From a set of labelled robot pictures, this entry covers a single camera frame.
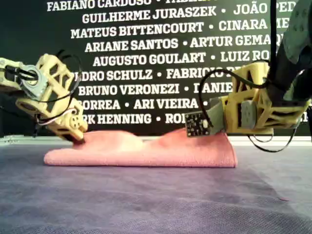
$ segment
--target black wire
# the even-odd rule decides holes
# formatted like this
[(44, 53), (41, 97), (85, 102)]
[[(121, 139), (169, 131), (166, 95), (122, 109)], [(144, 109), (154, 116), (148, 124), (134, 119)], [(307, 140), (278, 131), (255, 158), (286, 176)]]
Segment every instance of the black wire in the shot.
[(270, 56), (270, 73), (275, 74), (276, 72), (276, 49), (277, 49), (277, 39), (276, 39), (276, 34), (277, 34), (277, 25), (276, 25), (276, 0), (271, 0), (270, 2), (270, 25), (271, 25), (271, 56)]
[(271, 138), (270, 138), (269, 140), (260, 140), (260, 139), (258, 139), (255, 135), (253, 135), (253, 137), (254, 137), (258, 142), (261, 142), (261, 143), (268, 143), (268, 142), (270, 142), (270, 141), (273, 139), (274, 134), (271, 135)]

